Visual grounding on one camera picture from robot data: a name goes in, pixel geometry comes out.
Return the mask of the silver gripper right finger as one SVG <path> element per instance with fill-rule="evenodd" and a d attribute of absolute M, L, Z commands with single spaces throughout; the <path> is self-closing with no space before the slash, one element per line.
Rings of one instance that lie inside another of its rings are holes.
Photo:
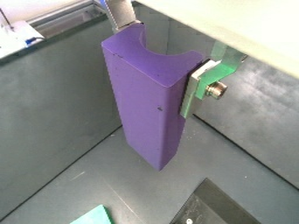
<path fill-rule="evenodd" d="M 217 41 L 211 49 L 209 59 L 193 70 L 185 89 L 181 115 L 187 119 L 198 108 L 197 101 L 206 96 L 219 99 L 226 91 L 227 85 L 221 82 L 227 76 L 234 74 L 247 55 Z"/>

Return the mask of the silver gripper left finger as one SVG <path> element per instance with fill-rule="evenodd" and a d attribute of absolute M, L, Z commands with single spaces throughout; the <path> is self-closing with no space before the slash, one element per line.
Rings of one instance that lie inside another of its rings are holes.
<path fill-rule="evenodd" d="M 131 0 L 102 0 L 102 6 L 106 10 L 114 33 L 122 32 L 134 24 L 141 24 Z"/>

